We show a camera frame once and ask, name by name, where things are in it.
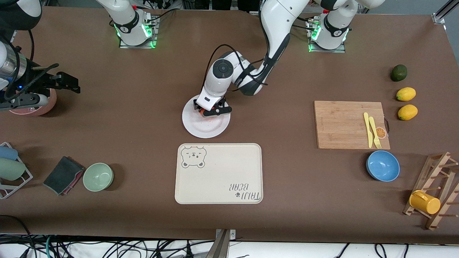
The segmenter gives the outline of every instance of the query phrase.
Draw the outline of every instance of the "wooden cutting board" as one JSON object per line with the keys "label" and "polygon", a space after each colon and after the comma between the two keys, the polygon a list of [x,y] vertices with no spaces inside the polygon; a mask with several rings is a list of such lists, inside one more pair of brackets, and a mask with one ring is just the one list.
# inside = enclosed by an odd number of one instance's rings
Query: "wooden cutting board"
{"label": "wooden cutting board", "polygon": [[[369,150],[364,112],[376,128],[386,129],[381,102],[314,101],[319,149]],[[391,149],[388,136],[380,142],[383,150]],[[371,149],[376,150],[374,143]]]}

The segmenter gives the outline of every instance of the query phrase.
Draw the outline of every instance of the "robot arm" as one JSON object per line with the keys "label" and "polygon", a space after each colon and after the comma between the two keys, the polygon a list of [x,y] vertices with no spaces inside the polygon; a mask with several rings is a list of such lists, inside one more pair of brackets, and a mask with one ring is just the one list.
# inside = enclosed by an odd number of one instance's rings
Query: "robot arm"
{"label": "robot arm", "polygon": [[295,19],[306,7],[308,0],[266,0],[260,13],[268,51],[258,69],[255,69],[239,52],[223,54],[209,69],[195,108],[204,116],[222,114],[212,112],[224,107],[221,102],[230,83],[244,95],[257,94],[276,65],[290,41],[290,29]]}
{"label": "robot arm", "polygon": [[44,106],[48,104],[50,89],[80,92],[77,78],[63,72],[47,73],[59,64],[41,67],[27,59],[5,36],[10,31],[34,28],[40,18],[39,0],[0,3],[0,111]]}
{"label": "robot arm", "polygon": [[151,14],[140,9],[134,10],[129,0],[96,0],[115,23],[118,36],[124,43],[137,46],[152,36],[149,26]]}
{"label": "robot arm", "polygon": [[321,14],[316,31],[311,33],[311,39],[321,48],[336,49],[346,39],[349,24],[357,13],[358,3],[373,9],[385,0],[316,0],[329,13]]}

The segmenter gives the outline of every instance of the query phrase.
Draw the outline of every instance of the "table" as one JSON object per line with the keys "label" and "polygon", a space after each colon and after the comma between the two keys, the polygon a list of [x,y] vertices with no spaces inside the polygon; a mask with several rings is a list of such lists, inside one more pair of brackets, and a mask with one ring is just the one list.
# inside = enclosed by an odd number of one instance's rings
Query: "table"
{"label": "table", "polygon": [[[291,42],[256,96],[229,93],[231,122],[202,140],[181,122],[199,93],[208,59],[220,44],[260,59],[265,40],[257,17],[239,11],[176,11],[163,19],[157,48],[119,49],[103,9],[45,7],[33,29],[35,61],[79,79],[81,94],[58,92],[57,106],[38,118],[0,113],[8,141],[34,180],[1,201],[35,234],[212,239],[236,229],[245,241],[458,243],[459,224],[402,215],[426,156],[458,150],[459,69],[442,25],[430,16],[357,15],[346,54],[308,52],[306,32]],[[15,40],[29,55],[27,33]],[[402,82],[390,69],[405,64]],[[412,86],[419,109],[398,121],[398,89]],[[400,177],[373,180],[369,151],[317,149],[313,101],[380,101],[390,124]],[[174,200],[177,149],[183,143],[255,142],[263,150],[264,199],[257,205],[179,205]],[[68,196],[42,186],[60,158],[88,167],[110,164],[113,185]],[[21,232],[3,221],[3,232]]]}

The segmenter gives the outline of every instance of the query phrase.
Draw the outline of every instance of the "green cup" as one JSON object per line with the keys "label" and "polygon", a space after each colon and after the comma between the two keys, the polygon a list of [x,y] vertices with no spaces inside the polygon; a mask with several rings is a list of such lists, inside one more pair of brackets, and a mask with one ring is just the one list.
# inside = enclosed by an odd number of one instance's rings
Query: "green cup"
{"label": "green cup", "polygon": [[22,176],[26,170],[24,163],[0,157],[0,177],[14,181]]}

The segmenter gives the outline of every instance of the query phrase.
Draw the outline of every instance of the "lemon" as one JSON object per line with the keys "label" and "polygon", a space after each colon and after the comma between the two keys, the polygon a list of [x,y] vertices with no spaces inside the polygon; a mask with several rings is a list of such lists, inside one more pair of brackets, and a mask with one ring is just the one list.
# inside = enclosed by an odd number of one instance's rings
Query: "lemon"
{"label": "lemon", "polygon": [[410,101],[416,96],[416,91],[411,87],[406,87],[397,92],[397,99],[400,101]]}
{"label": "lemon", "polygon": [[403,106],[399,111],[398,111],[398,118],[400,120],[410,120],[413,117],[415,117],[418,114],[418,108],[408,104],[406,106]]}

